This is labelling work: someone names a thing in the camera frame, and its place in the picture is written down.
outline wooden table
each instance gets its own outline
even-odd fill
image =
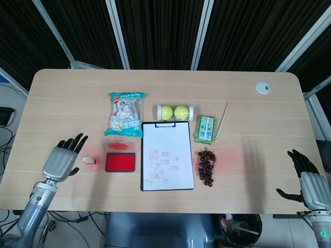
[[[266,81],[272,90],[255,89]],[[140,191],[139,138],[104,136],[110,112],[109,92],[142,91],[144,121],[156,120],[157,104],[191,105],[197,114],[219,117],[231,102],[220,139],[209,148],[217,157],[212,188],[199,180],[188,191]],[[204,145],[193,141],[193,163]],[[58,141],[89,135],[75,166],[80,171],[58,184],[50,210],[295,213],[303,204],[276,193],[299,192],[299,182],[287,150],[297,149],[324,172],[300,85],[290,73],[41,70],[33,80],[22,120],[0,187],[0,207],[24,209],[32,186],[42,180],[42,168]],[[107,173],[103,143],[134,142],[136,171]],[[93,157],[95,166],[82,162]]]

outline white clipboard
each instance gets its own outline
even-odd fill
[[[141,190],[192,190],[189,123],[143,122]]]

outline green package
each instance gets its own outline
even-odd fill
[[[195,129],[195,141],[210,145],[213,142],[214,128],[214,117],[199,115],[197,118],[197,128]]]

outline trash bin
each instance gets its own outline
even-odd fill
[[[262,221],[258,214],[232,214],[228,228],[224,228],[227,216],[229,214],[213,214],[215,241],[231,247],[248,247],[258,241],[262,233]]]

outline red ink pad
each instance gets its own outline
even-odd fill
[[[135,153],[107,153],[106,172],[134,172]]]

